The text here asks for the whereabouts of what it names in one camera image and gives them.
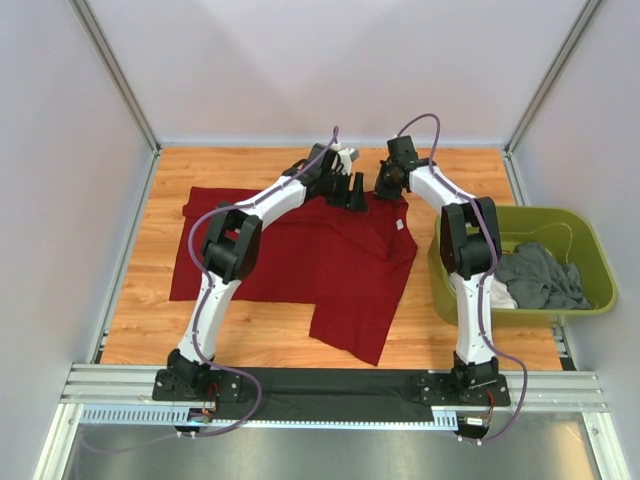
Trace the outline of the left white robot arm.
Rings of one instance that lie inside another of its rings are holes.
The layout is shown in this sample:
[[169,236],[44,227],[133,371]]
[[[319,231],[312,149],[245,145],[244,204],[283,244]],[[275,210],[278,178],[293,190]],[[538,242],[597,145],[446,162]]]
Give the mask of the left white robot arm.
[[268,188],[235,204],[221,203],[196,220],[188,252],[201,283],[183,338],[156,374],[156,400],[211,401],[220,370],[217,337],[233,296],[257,265],[263,231],[285,214],[322,197],[331,205],[365,212],[364,175],[352,172],[359,150],[316,144]]

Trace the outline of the red t-shirt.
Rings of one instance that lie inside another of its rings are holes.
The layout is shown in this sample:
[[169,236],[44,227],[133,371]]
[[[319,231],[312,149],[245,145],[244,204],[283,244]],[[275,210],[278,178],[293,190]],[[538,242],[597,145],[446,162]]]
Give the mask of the red t-shirt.
[[316,198],[274,222],[234,297],[312,304],[310,337],[377,365],[417,245],[404,198],[365,199],[365,213]]

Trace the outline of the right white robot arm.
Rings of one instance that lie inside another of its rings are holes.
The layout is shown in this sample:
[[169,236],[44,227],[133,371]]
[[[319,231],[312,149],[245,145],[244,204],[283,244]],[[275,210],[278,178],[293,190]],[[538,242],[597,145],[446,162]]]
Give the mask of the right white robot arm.
[[489,197],[477,198],[421,158],[410,136],[387,141],[374,195],[391,200],[412,192],[440,212],[440,259],[456,292],[458,340],[450,390],[470,404],[498,381],[492,342],[490,292],[500,253],[497,211]]

